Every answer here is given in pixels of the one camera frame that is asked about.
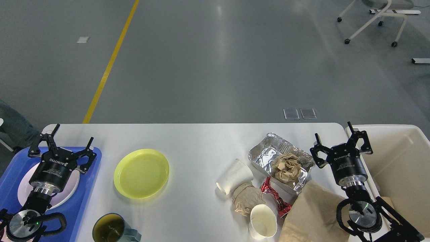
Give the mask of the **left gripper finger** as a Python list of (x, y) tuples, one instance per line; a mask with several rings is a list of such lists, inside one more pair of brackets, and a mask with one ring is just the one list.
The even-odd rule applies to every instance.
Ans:
[(28, 157), (42, 157), (41, 151), (39, 149), (39, 144), (41, 142), (46, 142), (48, 146), (48, 152), (51, 152), (54, 157), (58, 158), (59, 148), (55, 144), (54, 136), (59, 128), (60, 128), (60, 124), (57, 124), (51, 133), (45, 133), (45, 134), (40, 133), (39, 136), (37, 136), (32, 142), (32, 144), (30, 145), (28, 150)]
[[(91, 149), (93, 140), (94, 137), (91, 137), (87, 146), (83, 150), (78, 151), (77, 153), (71, 153), (69, 155), (69, 169), (78, 170), (81, 174), (85, 174), (89, 171), (90, 167), (95, 161), (95, 158), (97, 157), (97, 154)], [(88, 161), (83, 164), (77, 164), (77, 160), (83, 157), (88, 157)]]

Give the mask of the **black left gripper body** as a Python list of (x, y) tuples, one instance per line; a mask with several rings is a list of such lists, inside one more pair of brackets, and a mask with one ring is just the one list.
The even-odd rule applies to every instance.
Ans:
[(39, 193), (61, 193), (73, 171), (87, 172), (87, 164), (78, 165), (77, 160), (86, 156), (85, 151), (74, 153), (61, 150), (56, 156), (51, 151), (42, 154), (42, 160), (29, 179), (29, 184)]

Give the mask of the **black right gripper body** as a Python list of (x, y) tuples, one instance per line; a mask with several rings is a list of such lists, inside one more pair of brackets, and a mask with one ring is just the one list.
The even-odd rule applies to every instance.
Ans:
[(339, 144), (331, 148), (328, 163), (332, 169), (336, 184), (350, 187), (353, 184), (363, 185), (368, 179), (367, 172), (355, 146)]

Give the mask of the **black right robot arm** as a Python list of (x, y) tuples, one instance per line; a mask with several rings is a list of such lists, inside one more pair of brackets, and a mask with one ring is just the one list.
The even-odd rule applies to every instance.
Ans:
[(372, 199), (364, 183), (368, 174), (360, 155), (372, 154), (368, 134), (347, 123), (351, 135), (348, 141), (333, 147), (326, 147), (315, 133), (316, 142), (310, 153), (316, 165), (323, 168), (330, 165), (334, 180), (347, 198), (336, 208), (338, 225), (363, 242), (371, 242), (372, 234), (381, 230), (383, 219), (390, 223), (390, 230), (377, 239), (378, 242), (420, 242), (424, 236), (384, 199)]

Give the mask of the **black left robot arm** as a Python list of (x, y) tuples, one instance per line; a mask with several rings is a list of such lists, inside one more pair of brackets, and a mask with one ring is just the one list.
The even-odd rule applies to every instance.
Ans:
[(41, 161), (29, 179), (33, 190), (25, 204), (17, 213), (1, 210), (1, 228), (14, 242), (30, 239), (38, 242), (43, 236), (56, 235), (66, 229), (63, 213), (46, 213), (52, 207), (52, 198), (63, 192), (74, 171), (85, 174), (97, 157), (91, 149), (93, 137), (78, 152), (57, 146), (54, 136), (59, 127), (57, 124), (51, 133), (41, 133), (28, 150), (28, 157), (39, 157)]

